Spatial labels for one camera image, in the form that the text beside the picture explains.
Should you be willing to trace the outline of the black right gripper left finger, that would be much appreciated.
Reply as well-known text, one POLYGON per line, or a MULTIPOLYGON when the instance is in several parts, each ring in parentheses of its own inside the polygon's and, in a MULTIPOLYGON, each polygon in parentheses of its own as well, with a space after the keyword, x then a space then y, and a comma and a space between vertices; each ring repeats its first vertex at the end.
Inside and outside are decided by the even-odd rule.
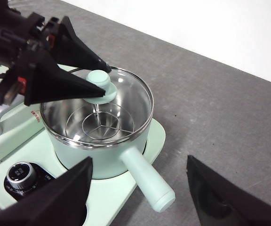
POLYGON ((0 211, 0 226, 83 225, 92 173, 90 157, 51 180, 28 162, 16 163, 8 170, 6 181, 12 189, 31 191, 0 211))

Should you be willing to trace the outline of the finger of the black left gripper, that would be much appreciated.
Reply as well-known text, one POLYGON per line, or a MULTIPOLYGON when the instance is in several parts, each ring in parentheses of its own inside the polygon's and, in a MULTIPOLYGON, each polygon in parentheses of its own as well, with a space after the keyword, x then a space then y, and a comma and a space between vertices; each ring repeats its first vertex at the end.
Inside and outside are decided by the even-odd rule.
POLYGON ((109 73, 111 67, 94 53, 75 33, 70 19, 52 18, 52 56, 57 63, 87 70, 102 70, 109 73))
POLYGON ((24 52, 23 63, 27 66, 24 104, 30 106, 51 101, 103 97, 105 90, 61 69, 51 55, 40 49, 24 52))

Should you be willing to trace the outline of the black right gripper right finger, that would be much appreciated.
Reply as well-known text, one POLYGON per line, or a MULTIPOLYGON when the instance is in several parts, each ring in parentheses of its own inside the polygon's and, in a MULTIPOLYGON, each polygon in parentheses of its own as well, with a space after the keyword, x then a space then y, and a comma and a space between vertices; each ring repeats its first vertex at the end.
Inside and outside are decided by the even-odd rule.
POLYGON ((202 226, 271 226, 271 206, 240 189, 192 155, 187 157, 191 197, 202 226))

